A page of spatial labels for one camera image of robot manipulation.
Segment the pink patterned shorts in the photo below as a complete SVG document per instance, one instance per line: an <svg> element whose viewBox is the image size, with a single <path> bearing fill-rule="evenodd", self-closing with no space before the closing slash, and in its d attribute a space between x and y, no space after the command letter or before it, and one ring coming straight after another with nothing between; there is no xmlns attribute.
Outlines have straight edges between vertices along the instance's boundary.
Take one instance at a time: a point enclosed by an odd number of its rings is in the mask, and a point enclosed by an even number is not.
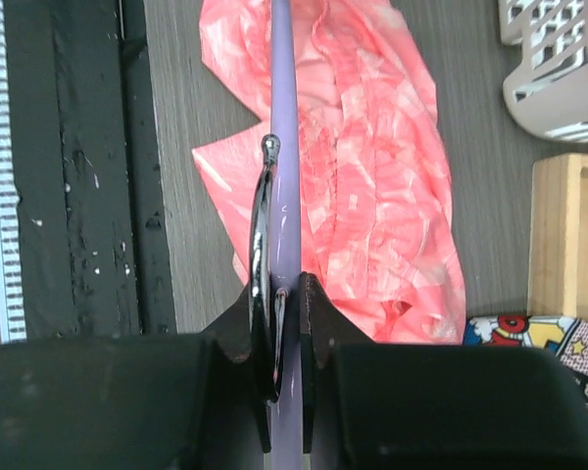
<svg viewBox="0 0 588 470"><path fill-rule="evenodd" d="M401 12L387 1L296 1L292 17L303 269L378 342L459 343L451 174L435 84ZM207 1L199 29L204 65L259 119L192 152L245 278L269 130L270 5Z"/></svg>

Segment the lilac plastic hanger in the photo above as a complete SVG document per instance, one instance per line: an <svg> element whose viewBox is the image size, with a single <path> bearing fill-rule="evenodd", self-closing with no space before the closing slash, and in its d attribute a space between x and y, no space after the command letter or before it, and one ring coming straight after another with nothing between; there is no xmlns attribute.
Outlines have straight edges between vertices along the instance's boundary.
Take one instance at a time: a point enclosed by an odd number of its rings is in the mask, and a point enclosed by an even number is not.
<svg viewBox="0 0 588 470"><path fill-rule="evenodd" d="M291 4L270 4L270 127L253 197L249 326L255 375L269 404L270 466L303 466L298 280L302 272L299 119Z"/></svg>

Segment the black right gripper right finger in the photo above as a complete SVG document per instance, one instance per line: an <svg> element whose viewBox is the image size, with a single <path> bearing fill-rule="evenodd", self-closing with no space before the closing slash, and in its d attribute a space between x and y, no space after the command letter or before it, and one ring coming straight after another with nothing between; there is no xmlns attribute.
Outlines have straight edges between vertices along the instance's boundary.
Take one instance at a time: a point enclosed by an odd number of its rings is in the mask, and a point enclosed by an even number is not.
<svg viewBox="0 0 588 470"><path fill-rule="evenodd" d="M588 469L588 374L502 331L377 343L299 279L304 451L316 469Z"/></svg>

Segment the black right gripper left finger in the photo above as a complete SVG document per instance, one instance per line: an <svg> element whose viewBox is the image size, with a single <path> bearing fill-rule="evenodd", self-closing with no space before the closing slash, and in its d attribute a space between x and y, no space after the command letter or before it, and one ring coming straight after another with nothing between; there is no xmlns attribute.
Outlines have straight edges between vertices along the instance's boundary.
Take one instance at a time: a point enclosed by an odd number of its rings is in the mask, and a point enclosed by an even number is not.
<svg viewBox="0 0 588 470"><path fill-rule="evenodd" d="M0 346L0 469L260 469L248 301L193 334Z"/></svg>

